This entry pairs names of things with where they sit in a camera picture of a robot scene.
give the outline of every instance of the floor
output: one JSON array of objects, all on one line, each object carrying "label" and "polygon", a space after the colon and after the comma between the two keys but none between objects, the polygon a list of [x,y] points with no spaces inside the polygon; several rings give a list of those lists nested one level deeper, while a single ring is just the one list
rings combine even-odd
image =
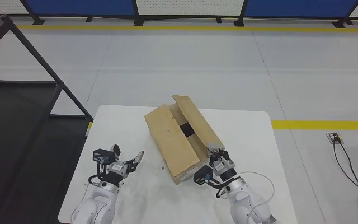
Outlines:
[{"label": "floor", "polygon": [[[260,110],[272,120],[358,120],[357,33],[23,33],[93,116],[103,104],[158,106],[178,94],[189,95],[199,108]],[[51,80],[12,34],[0,41],[0,52],[0,80]],[[53,113],[80,111],[62,94]],[[356,223],[357,188],[336,164],[325,131],[275,130],[297,219]],[[358,170],[358,132],[340,134]],[[348,170],[341,150],[338,158]]]}]

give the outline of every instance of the blue barrier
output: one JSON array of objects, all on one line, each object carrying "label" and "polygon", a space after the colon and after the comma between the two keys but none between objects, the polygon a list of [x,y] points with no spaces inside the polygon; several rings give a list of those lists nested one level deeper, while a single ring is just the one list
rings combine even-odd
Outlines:
[{"label": "blue barrier", "polygon": [[134,15],[131,0],[27,0],[35,14]]},{"label": "blue barrier", "polygon": [[245,16],[342,17],[356,0],[249,0]]}]

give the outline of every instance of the yellow stripe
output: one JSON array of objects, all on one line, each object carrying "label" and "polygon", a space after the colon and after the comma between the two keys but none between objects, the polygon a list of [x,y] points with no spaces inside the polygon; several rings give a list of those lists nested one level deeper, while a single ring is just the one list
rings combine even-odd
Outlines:
[{"label": "yellow stripe", "polygon": [[358,130],[358,121],[349,120],[272,120],[274,129]]},{"label": "yellow stripe", "polygon": [[235,27],[235,26],[98,26],[98,25],[18,25],[23,30],[180,30],[180,31],[266,31],[266,32],[358,32],[357,28],[337,29],[318,27]]}]

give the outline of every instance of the cardboard box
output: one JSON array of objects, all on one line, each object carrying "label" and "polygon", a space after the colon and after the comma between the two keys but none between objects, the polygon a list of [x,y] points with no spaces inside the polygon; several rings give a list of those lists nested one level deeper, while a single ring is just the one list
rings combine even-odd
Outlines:
[{"label": "cardboard box", "polygon": [[179,184],[208,161],[208,143],[222,142],[188,96],[172,97],[175,104],[163,104],[145,121],[174,183]]}]

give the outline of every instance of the white table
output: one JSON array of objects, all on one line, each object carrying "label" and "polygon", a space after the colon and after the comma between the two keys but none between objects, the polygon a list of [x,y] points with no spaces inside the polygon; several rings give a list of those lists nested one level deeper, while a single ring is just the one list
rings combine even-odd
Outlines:
[{"label": "white table", "polygon": [[[59,213],[60,222],[69,223],[83,197],[84,183],[96,173],[92,152],[118,144],[122,161],[141,150],[145,154],[137,171],[125,179],[113,223],[233,223],[230,202],[216,199],[215,189],[199,186],[192,179],[174,185],[167,169],[162,169],[163,159],[144,120],[153,109],[108,105],[98,109]],[[260,172],[274,182],[276,194],[269,203],[272,214],[282,224],[297,223],[269,115],[260,111],[200,111],[224,143],[237,172]],[[254,190],[269,198],[272,189],[266,179],[253,174],[243,176]],[[87,196],[93,189],[94,186],[88,188]]]}]

